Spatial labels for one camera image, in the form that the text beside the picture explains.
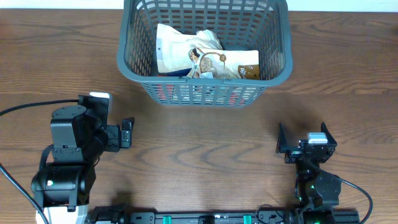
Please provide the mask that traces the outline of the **beige paper bag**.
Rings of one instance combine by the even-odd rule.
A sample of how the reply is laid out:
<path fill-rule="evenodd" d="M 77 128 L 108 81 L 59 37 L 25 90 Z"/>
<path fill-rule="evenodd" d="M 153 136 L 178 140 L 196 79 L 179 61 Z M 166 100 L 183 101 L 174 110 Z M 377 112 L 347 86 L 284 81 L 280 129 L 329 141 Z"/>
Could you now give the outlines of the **beige paper bag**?
<path fill-rule="evenodd" d="M 187 77 L 216 78 L 218 74 L 216 68 L 213 66 L 212 60 L 201 52 L 203 49 L 222 49 L 216 34 L 210 30 L 198 31 L 190 46 L 192 48 L 188 52 L 188 57 L 192 62 L 192 69 L 189 71 Z"/>
<path fill-rule="evenodd" d="M 198 44 L 195 35 L 185 35 L 170 26 L 158 24 L 155 47 L 158 71 L 169 73 L 191 68 L 188 53 Z"/>

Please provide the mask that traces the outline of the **orange spaghetti packet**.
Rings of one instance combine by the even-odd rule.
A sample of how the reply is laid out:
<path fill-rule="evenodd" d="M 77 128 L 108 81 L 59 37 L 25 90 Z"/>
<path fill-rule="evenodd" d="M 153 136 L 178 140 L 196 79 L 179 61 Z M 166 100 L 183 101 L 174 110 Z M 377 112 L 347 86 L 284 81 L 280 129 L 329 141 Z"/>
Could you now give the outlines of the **orange spaghetti packet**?
<path fill-rule="evenodd" d="M 158 103 L 170 105 L 243 106 L 255 88 L 188 84 L 145 84 L 148 94 Z"/>

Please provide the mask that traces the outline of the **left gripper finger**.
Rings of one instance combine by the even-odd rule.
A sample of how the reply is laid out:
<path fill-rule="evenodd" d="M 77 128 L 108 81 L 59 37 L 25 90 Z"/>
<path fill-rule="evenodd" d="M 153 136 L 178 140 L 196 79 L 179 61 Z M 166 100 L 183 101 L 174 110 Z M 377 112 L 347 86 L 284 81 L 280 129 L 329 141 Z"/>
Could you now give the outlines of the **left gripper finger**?
<path fill-rule="evenodd" d="M 121 131 L 129 131 L 131 133 L 134 126 L 134 122 L 135 122 L 134 117 L 124 118 L 121 123 Z"/>
<path fill-rule="evenodd" d="M 120 143 L 120 148 L 125 148 L 128 149 L 132 145 L 132 133 L 131 131 L 127 130 L 122 130 L 121 131 L 121 143 Z"/>

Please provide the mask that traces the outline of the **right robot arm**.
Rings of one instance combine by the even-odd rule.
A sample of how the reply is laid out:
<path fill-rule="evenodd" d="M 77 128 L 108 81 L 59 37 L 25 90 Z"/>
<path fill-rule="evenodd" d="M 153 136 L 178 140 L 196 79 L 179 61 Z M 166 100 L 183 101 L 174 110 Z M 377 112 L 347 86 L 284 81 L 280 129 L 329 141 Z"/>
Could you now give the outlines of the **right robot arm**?
<path fill-rule="evenodd" d="M 308 133 L 298 146 L 290 146 L 283 125 L 279 125 L 276 152 L 285 155 L 286 164 L 296 166 L 295 197 L 300 205 L 284 214 L 285 223 L 334 223 L 333 207 L 339 204 L 341 181 L 322 171 L 325 163 L 337 146 L 326 124 L 321 123 L 321 131 Z"/>

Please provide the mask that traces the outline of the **Kleenex tissue multipack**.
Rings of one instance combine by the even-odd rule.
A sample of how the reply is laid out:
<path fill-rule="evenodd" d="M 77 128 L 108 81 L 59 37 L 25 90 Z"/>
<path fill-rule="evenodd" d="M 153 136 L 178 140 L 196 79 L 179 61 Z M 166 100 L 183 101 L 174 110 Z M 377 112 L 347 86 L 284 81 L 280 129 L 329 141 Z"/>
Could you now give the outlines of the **Kleenex tissue multipack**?
<path fill-rule="evenodd" d="M 173 72 L 164 72 L 164 73 L 159 73 L 157 76 L 158 77 L 186 77 L 190 72 L 191 68 L 184 69 L 184 70 L 177 70 Z"/>

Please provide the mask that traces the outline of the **brown white snack pouch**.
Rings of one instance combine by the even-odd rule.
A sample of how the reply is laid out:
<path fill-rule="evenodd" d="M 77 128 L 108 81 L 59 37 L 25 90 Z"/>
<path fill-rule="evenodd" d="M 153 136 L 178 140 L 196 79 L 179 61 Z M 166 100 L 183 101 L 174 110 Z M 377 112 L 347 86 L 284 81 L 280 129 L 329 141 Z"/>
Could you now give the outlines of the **brown white snack pouch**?
<path fill-rule="evenodd" d="M 215 50 L 193 48 L 189 51 L 192 69 L 187 77 L 204 79 L 259 80 L 257 50 Z"/>

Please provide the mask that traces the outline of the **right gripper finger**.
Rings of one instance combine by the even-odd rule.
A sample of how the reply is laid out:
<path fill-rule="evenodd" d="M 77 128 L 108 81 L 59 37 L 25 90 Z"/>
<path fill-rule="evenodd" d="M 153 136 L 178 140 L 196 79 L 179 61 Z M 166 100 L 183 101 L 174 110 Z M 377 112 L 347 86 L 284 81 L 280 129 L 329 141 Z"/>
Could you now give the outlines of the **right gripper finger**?
<path fill-rule="evenodd" d="M 334 137 L 330 134 L 326 124 L 324 122 L 321 123 L 321 132 L 323 132 L 328 140 L 328 146 L 335 148 L 338 144 L 335 141 Z"/>
<path fill-rule="evenodd" d="M 277 140 L 276 153 L 290 153 L 293 149 L 294 147 L 288 145 L 287 143 L 287 138 L 282 123 L 279 123 L 279 135 Z"/>

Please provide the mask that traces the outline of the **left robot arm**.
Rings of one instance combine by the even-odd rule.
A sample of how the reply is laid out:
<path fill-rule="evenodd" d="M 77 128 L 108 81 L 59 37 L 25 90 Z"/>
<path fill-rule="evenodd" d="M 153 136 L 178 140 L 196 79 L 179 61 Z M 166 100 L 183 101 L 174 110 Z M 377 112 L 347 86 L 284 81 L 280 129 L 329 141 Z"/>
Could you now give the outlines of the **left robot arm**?
<path fill-rule="evenodd" d="M 107 109 L 95 111 L 83 105 L 52 113 L 53 144 L 44 149 L 31 183 L 44 223 L 84 223 L 102 153 L 131 147 L 135 119 L 108 125 L 107 115 Z"/>

